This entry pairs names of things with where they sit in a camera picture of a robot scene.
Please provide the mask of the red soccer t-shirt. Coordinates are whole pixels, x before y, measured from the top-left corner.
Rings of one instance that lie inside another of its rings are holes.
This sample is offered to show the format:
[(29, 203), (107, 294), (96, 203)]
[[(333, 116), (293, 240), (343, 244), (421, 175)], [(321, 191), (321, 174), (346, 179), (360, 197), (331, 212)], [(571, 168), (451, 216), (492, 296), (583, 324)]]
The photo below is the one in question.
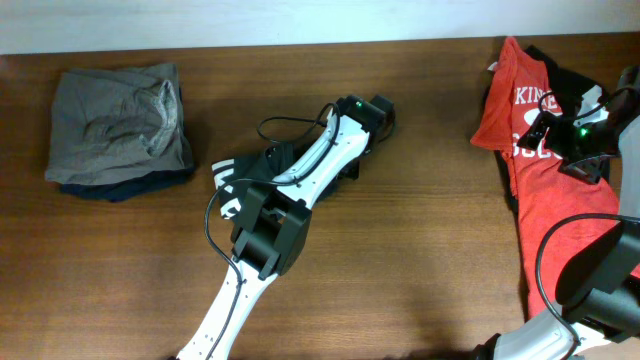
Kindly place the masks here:
[(614, 214), (619, 201), (606, 180), (595, 185), (559, 172), (561, 157), (539, 146), (529, 150), (518, 140), (532, 126), (540, 110), (564, 114), (559, 93), (551, 90), (546, 66), (524, 52), (513, 37), (505, 39), (484, 104), (473, 145), (500, 154), (507, 169), (509, 197), (515, 206), (528, 298), (527, 316), (533, 318), (554, 300), (558, 277), (571, 257), (613, 227), (609, 220), (581, 220), (563, 226), (546, 246), (543, 265), (535, 269), (545, 233), (562, 219), (582, 213)]

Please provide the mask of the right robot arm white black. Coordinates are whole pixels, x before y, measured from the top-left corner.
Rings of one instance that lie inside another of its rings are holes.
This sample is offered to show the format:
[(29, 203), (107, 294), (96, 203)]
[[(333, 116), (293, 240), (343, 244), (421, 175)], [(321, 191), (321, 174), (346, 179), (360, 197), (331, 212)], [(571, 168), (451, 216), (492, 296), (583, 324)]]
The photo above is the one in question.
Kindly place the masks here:
[(610, 217), (616, 224), (568, 261), (545, 311), (477, 345), (474, 359), (575, 359), (639, 335), (639, 280), (632, 274), (639, 264), (639, 68), (626, 68), (598, 107), (607, 119), (539, 110), (518, 144), (544, 145), (562, 157), (561, 173), (587, 184), (599, 180), (604, 160), (621, 159), (620, 206)]

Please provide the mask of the black garment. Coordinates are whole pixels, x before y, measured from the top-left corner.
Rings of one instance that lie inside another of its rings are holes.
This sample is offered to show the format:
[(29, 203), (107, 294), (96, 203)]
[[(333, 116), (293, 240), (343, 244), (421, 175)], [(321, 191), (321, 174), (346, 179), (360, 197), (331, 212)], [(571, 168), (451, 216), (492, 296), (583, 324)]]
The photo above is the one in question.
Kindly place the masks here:
[(564, 114), (573, 112), (578, 105), (577, 100), (584, 97), (594, 87), (599, 88), (601, 91), (601, 94), (596, 98), (597, 102), (603, 96), (609, 95), (609, 92), (601, 83), (559, 66), (555, 60), (534, 45), (528, 46), (524, 52), (532, 59), (542, 61), (545, 64), (550, 88), (553, 92), (560, 94), (558, 103)]

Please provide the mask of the navy folded garment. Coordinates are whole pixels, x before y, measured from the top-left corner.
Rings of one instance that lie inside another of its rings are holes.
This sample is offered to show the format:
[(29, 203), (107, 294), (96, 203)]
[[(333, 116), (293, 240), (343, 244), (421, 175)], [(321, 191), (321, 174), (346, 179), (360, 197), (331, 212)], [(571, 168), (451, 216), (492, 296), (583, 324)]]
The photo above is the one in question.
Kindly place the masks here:
[(141, 177), (107, 185), (63, 184), (59, 186), (59, 191), (85, 200), (104, 200), (118, 203), (136, 196), (185, 184), (195, 170), (195, 167), (190, 167), (182, 170), (154, 171)]

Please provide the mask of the grey folded shirt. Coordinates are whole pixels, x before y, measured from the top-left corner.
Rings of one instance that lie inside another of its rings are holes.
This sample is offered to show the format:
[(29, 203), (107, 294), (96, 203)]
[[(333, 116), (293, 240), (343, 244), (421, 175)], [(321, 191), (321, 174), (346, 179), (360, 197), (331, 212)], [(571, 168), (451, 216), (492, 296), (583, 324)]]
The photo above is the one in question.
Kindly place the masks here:
[(62, 74), (51, 107), (45, 179), (110, 185), (194, 165), (177, 66)]

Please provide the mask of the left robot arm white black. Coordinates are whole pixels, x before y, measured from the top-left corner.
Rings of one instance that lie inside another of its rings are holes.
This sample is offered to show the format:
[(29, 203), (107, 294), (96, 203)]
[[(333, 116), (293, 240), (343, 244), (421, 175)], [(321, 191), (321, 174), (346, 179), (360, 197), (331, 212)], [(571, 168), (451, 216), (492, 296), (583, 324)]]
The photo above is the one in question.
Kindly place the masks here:
[(327, 104), (325, 129), (309, 149), (270, 180), (244, 179), (247, 192), (234, 217), (233, 248), (221, 256), (224, 282), (178, 360), (226, 359), (264, 291), (293, 266), (304, 248), (312, 209), (343, 178), (357, 179), (363, 157), (395, 128), (391, 100), (349, 95)]

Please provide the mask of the dark green t-shirt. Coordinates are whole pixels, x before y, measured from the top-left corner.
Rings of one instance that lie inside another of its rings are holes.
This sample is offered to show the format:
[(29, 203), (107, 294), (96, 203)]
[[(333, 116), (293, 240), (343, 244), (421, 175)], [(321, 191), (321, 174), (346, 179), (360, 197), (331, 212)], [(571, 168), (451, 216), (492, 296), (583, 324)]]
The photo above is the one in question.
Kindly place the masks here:
[(311, 210), (318, 199), (335, 191), (334, 183), (343, 170), (357, 162), (363, 146), (347, 140), (321, 140), (296, 147), (290, 143), (211, 165), (215, 192), (205, 212), (215, 202), (225, 219), (240, 214), (251, 186), (266, 186), (285, 205)]

